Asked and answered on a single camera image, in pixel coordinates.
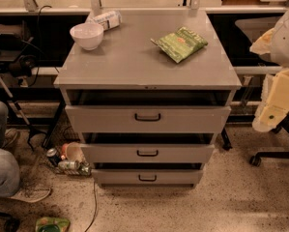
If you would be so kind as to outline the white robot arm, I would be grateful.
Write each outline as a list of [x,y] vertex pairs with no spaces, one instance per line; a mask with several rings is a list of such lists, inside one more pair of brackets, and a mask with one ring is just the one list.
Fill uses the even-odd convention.
[[252,127],[256,131],[267,132],[289,113],[289,9],[249,50],[258,55],[268,53],[270,60],[281,66],[275,75],[265,76]]

